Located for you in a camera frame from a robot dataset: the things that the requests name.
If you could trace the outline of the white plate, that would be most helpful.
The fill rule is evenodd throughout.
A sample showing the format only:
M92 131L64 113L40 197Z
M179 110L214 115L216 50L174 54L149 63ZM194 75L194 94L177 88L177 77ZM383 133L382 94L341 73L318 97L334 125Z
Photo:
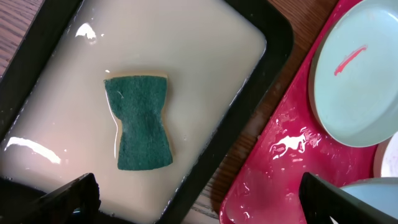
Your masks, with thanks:
M398 134L395 133L389 139L378 144L373 164L375 177L397 177L397 138Z

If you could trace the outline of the light blue plate front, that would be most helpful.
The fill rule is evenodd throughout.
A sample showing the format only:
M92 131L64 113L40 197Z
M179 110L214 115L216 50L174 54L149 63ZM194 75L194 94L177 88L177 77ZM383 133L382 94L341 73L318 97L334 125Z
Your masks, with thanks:
M341 190L385 214L397 218L397 177L359 180L341 187Z

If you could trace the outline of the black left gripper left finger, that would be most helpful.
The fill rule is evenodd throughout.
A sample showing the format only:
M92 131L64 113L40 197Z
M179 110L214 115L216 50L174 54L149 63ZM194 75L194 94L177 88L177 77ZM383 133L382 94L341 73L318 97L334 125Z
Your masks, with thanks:
M37 189L1 179L1 223L93 223L101 205L99 185L92 173L40 195Z

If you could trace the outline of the green yellow sponge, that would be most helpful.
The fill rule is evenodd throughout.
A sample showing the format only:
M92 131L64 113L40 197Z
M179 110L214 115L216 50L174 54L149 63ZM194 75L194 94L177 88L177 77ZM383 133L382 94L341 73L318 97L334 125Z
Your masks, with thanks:
M167 75L116 75L104 80L117 124L118 169L153 170L173 163L163 123Z

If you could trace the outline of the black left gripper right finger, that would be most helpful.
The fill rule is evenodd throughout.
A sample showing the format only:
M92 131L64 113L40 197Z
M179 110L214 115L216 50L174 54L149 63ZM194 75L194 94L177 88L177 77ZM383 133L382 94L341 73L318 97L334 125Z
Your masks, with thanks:
M397 218L306 172L299 199L307 223L397 223Z

